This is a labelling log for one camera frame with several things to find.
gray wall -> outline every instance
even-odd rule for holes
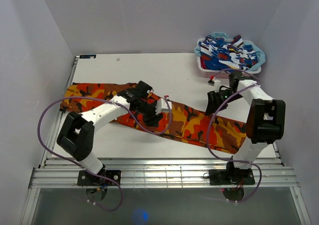
[[[319,0],[283,0],[259,42],[268,56],[263,88],[287,104],[279,152],[295,168],[314,225],[319,224],[318,43]]]
[[[0,0],[0,8],[0,224],[16,225],[43,154],[37,121],[63,95],[73,55],[44,0]]]
[[[258,41],[281,0],[45,0],[73,54],[191,52],[213,31]]]

blue cloth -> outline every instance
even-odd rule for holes
[[[207,69],[221,70],[233,67],[247,71],[256,71],[266,62],[264,52],[253,42],[242,40],[240,35],[230,42],[228,37],[226,33],[215,32],[206,37],[205,43],[199,42],[198,46],[194,48],[195,54],[199,57],[205,52],[204,58],[206,60],[204,60],[204,63]]]

